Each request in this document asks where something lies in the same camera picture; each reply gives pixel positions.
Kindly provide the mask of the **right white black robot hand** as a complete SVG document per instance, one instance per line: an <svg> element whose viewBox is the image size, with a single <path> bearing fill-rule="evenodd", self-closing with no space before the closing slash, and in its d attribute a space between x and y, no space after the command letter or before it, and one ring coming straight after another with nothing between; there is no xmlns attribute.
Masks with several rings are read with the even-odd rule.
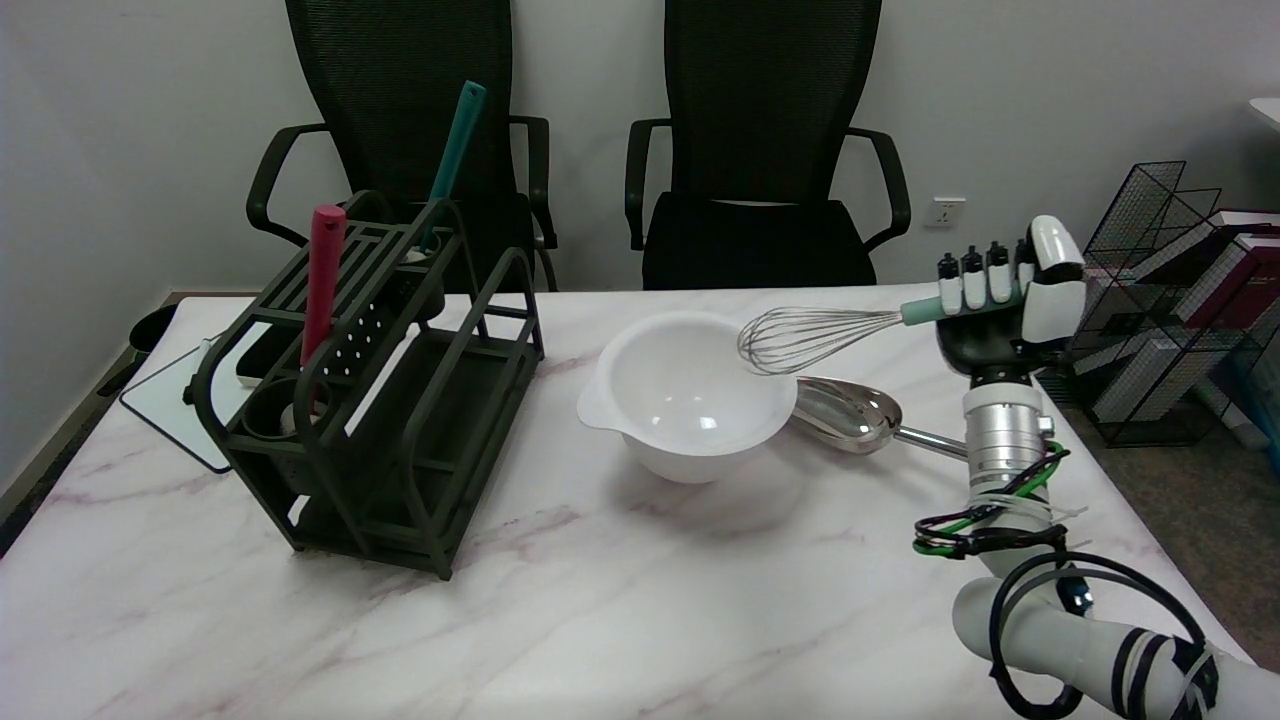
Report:
<svg viewBox="0 0 1280 720"><path fill-rule="evenodd" d="M943 360L972 386L1028 384L1078 332L1087 300L1084 258L1060 219L1038 215L1014 251L1011 299L934 324Z"/></svg>

